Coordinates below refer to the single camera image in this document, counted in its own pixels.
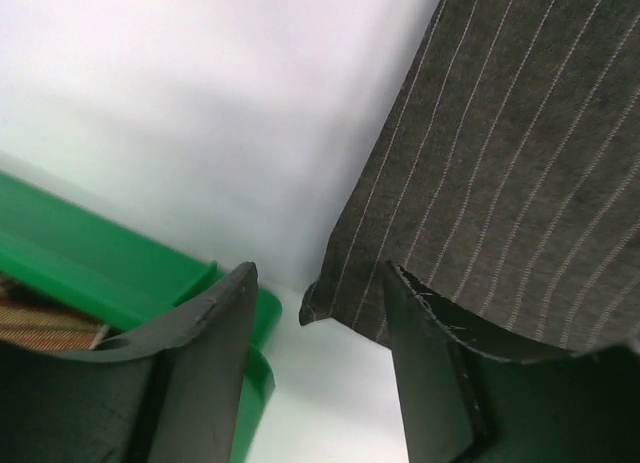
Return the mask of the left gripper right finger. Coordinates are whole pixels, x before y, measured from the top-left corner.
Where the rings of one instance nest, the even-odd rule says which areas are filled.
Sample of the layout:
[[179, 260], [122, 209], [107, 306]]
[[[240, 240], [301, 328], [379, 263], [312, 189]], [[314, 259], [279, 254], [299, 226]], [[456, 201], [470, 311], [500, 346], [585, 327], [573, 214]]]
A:
[[590, 352], [492, 324], [393, 263], [384, 306], [413, 462], [635, 462], [639, 340]]

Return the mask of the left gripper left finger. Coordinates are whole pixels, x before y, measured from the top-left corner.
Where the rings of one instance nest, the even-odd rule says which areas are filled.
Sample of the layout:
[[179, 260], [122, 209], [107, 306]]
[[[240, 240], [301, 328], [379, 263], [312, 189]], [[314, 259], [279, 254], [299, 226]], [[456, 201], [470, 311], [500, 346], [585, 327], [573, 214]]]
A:
[[1, 346], [5, 462], [227, 462], [257, 299], [237, 266], [93, 351]]

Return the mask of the black pinstripe long sleeve shirt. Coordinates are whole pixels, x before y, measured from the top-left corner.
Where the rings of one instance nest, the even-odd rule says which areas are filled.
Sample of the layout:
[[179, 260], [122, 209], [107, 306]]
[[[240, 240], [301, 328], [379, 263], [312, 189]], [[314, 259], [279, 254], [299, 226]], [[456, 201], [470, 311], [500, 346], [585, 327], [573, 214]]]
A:
[[299, 321], [386, 344], [383, 267], [571, 350], [639, 332], [639, 0], [440, 0]]

